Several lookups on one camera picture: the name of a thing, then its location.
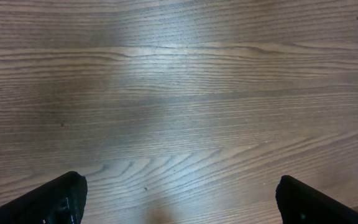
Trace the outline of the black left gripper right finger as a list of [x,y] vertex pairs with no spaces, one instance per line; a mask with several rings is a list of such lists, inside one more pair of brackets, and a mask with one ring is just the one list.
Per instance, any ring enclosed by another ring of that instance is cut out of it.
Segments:
[[283,224],[358,224],[358,212],[290,175],[281,177],[275,198]]

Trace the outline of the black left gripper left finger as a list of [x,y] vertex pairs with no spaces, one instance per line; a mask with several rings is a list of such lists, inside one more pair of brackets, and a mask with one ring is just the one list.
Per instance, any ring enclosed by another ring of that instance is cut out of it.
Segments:
[[0,223],[80,224],[87,192],[86,177],[69,171],[0,206]]

